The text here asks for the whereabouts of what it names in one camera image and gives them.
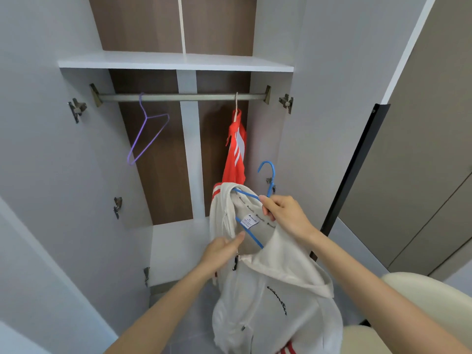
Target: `red jacket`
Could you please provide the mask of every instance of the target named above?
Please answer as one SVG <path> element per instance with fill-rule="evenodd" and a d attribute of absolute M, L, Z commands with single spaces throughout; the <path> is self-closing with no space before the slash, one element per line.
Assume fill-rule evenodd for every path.
<path fill-rule="evenodd" d="M 246 149 L 246 130 L 241 124 L 241 110 L 237 110 L 236 121 L 229 126 L 229 134 L 226 145 L 229 145 L 228 158 L 226 159 L 225 171 L 223 172 L 223 183 L 244 184 L 244 155 Z"/>

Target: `clothing label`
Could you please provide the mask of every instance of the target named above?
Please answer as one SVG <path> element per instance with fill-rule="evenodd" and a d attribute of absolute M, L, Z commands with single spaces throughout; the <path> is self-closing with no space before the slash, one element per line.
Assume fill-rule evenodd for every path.
<path fill-rule="evenodd" d="M 257 225 L 259 223 L 259 220 L 257 220 L 254 215 L 249 214 L 249 215 L 244 216 L 241 223 L 243 224 L 244 227 L 251 228 L 252 226 Z"/>

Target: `white hoodie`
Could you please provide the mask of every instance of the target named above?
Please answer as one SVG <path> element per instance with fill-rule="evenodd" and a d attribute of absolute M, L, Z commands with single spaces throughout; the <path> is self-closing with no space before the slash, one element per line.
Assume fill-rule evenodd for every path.
<path fill-rule="evenodd" d="M 210 209 L 210 237 L 242 231 L 236 216 L 263 244 L 246 234 L 237 259 L 218 271 L 221 297 L 213 311 L 215 343 L 226 354 L 337 354 L 343 325 L 329 276 L 277 223 L 262 204 L 217 185 Z"/>

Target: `hand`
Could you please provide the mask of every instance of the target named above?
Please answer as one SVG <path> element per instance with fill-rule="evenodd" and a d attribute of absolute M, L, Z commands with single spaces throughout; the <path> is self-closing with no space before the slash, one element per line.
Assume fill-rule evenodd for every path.
<path fill-rule="evenodd" d="M 224 237 L 215 238 L 206 247 L 198 267 L 204 270 L 208 278 L 211 278 L 218 269 L 236 255 L 244 236 L 245 233 L 240 232 L 232 241 Z"/>
<path fill-rule="evenodd" d="M 306 241 L 318 230 L 306 218 L 305 213 L 292 196 L 272 195 L 270 198 L 259 196 L 263 203 L 263 212 L 272 221 L 277 220 L 280 226 L 294 238 Z"/>

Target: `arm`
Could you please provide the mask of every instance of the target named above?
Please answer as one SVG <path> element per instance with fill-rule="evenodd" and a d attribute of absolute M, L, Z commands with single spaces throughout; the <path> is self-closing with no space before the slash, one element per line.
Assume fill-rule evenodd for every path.
<path fill-rule="evenodd" d="M 264 213 L 308 244 L 388 349 L 401 354 L 471 354 L 421 309 L 315 229 L 291 196 L 260 196 Z"/>
<path fill-rule="evenodd" d="M 214 239 L 207 246 L 197 267 L 128 328 L 105 351 L 105 354 L 159 354 L 162 352 L 198 292 L 215 271 L 236 254 L 243 240 L 244 233 L 240 233 L 231 242 L 222 237 Z"/>

